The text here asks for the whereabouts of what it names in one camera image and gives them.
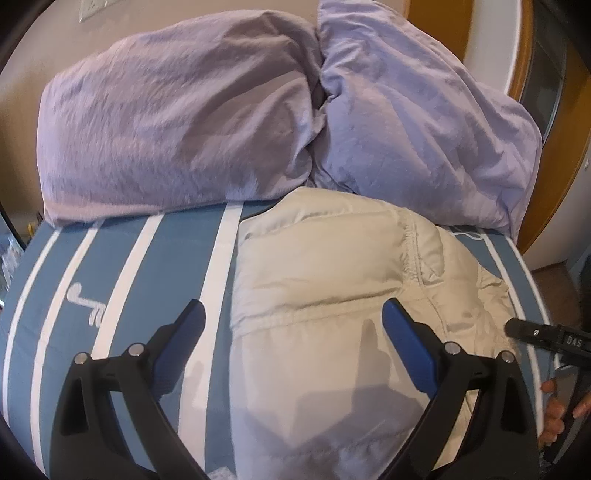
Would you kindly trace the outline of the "person's right hand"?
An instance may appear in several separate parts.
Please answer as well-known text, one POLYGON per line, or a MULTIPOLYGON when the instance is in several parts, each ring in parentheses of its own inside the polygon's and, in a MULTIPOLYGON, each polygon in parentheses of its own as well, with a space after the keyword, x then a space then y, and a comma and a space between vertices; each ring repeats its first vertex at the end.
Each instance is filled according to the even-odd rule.
POLYGON ((550 397, 544 412, 543 430, 538 437, 539 449, 554 443, 565 429, 563 421, 565 406, 556 396, 556 381, 554 379, 545 381, 541 385, 541 391, 549 394, 550 397))

